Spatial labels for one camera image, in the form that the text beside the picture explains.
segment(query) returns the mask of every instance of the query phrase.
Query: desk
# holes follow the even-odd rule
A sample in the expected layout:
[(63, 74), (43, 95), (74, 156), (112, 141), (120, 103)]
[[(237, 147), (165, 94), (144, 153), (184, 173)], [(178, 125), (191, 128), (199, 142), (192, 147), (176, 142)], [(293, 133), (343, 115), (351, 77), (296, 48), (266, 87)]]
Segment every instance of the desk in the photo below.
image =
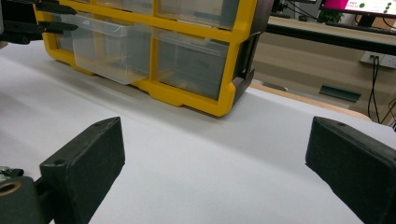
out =
[(396, 55), (396, 36), (327, 26), (323, 23), (270, 17), (266, 32), (352, 49)]
[(42, 42), (0, 51), (0, 164), (38, 164), (120, 116), (126, 164), (91, 223), (361, 223), (304, 165), (311, 121), (343, 121), (396, 148), (391, 128), (248, 88), (216, 119), (53, 61)]

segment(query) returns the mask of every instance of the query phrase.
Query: yellow storage organizer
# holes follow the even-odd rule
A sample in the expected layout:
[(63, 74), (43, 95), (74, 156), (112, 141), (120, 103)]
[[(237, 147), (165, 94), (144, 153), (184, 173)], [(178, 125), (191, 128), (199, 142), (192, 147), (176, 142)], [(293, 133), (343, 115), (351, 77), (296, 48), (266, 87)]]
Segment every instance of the yellow storage organizer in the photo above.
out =
[(60, 0), (77, 15), (36, 11), (78, 26), (43, 34), (48, 54), (86, 74), (131, 84), (170, 105), (214, 116), (233, 107), (273, 0)]

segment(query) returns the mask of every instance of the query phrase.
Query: wall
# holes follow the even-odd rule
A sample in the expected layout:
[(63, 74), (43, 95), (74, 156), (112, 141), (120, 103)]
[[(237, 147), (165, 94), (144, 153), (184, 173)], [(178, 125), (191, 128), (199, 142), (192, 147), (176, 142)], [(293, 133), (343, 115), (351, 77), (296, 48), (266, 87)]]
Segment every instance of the wall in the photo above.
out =
[[(373, 66), (361, 63), (364, 51), (342, 48), (282, 35), (264, 34), (256, 50), (255, 78), (290, 90), (348, 104), (349, 109), (367, 114)], [(357, 103), (319, 94), (323, 84), (361, 93)], [(380, 118), (396, 97), (396, 69), (380, 67), (375, 84)]]

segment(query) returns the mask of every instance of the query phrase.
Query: electrical socket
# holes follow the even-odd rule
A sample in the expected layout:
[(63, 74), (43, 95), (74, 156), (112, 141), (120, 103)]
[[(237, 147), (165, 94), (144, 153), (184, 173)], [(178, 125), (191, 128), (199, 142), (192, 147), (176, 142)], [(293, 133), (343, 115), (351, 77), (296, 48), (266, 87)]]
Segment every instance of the electrical socket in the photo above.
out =
[(384, 58), (384, 54), (381, 53), (376, 53), (376, 52), (371, 52), (371, 51), (365, 51), (363, 55), (361, 55), (361, 62), (362, 63), (373, 63), (374, 62), (374, 57), (372, 56), (378, 56), (379, 61), (381, 62), (382, 59)]
[(385, 55), (384, 58), (379, 63), (379, 65), (396, 68), (396, 56)]

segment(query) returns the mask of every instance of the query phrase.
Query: yellow frame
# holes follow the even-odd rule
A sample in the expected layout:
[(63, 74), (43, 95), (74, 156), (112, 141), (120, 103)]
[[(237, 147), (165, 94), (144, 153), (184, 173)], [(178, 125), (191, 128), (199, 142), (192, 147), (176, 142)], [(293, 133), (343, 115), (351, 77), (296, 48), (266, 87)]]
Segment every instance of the yellow frame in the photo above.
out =
[[(95, 0), (91, 0), (89, 4), (70, 0), (59, 0), (59, 3), (61, 5), (72, 7), (77, 11), (89, 12), (93, 15), (98, 16), (106, 16), (112, 18), (113, 20), (139, 22), (149, 25), (153, 28), (173, 30), (185, 35), (208, 37), (211, 39), (216, 39), (229, 43), (226, 64), (224, 67), (219, 91), (219, 99), (217, 101), (206, 98), (196, 93), (171, 87), (169, 85), (161, 83), (158, 80), (155, 80), (155, 74), (153, 71), (155, 71), (154, 66), (156, 64), (156, 57), (154, 57), (154, 55), (157, 54), (157, 45), (154, 38), (151, 38), (149, 78), (136, 81), (134, 83), (131, 83), (131, 85), (136, 86), (142, 91), (148, 92), (151, 97), (166, 102), (170, 105), (186, 105), (218, 117), (227, 114), (233, 107), (233, 98), (235, 96), (235, 86), (233, 85), (233, 70), (237, 60), (240, 45), (249, 37), (250, 27), (251, 23), (253, 22), (253, 16), (256, 9), (257, 0), (240, 0), (235, 24), (231, 31), (181, 23), (157, 17), (155, 15), (156, 8), (158, 6), (157, 0), (153, 0), (152, 2), (153, 16), (99, 6), (95, 4)], [(49, 13), (36, 11), (35, 15), (38, 21), (51, 21), (51, 15)], [(70, 64), (70, 66), (80, 72), (90, 75), (92, 74), (92, 72), (78, 68), (76, 66), (74, 55), (71, 52), (68, 52), (64, 49), (58, 49), (54, 34), (43, 34), (43, 39), (49, 56), (61, 62)]]

